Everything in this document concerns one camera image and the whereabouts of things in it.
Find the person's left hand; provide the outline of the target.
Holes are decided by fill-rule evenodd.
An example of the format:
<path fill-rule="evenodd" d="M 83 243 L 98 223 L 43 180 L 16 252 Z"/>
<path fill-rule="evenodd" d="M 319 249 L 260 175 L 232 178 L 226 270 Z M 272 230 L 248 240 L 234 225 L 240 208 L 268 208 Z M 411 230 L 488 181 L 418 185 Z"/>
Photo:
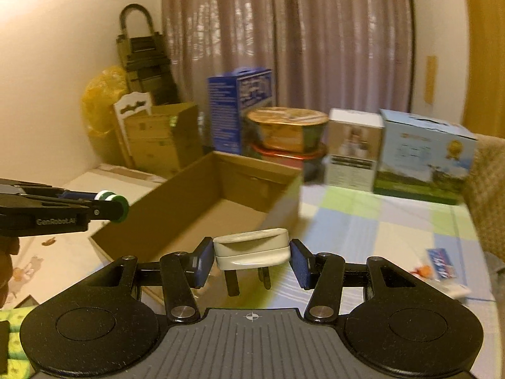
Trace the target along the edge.
<path fill-rule="evenodd" d="M 20 249 L 18 237 L 0 237 L 0 307 L 3 307 L 9 294 L 9 280 L 13 275 L 12 256 Z"/>

